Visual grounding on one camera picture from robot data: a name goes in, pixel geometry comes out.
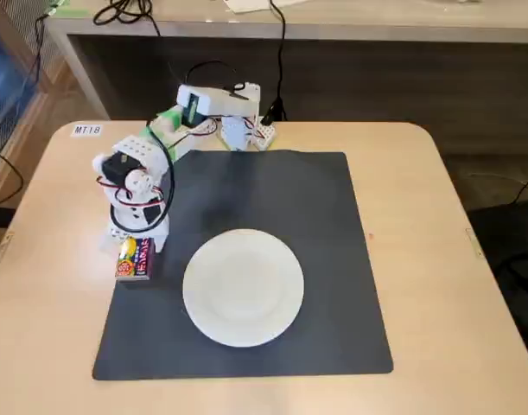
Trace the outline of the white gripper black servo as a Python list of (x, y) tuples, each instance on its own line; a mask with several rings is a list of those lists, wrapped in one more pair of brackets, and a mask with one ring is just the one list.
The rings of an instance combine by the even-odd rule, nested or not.
[(110, 215), (100, 239), (102, 252), (118, 252), (119, 238), (152, 238), (155, 252), (160, 253), (169, 236), (169, 214), (165, 210), (167, 200), (154, 196), (141, 203), (126, 200), (122, 203), (114, 195), (108, 195)]

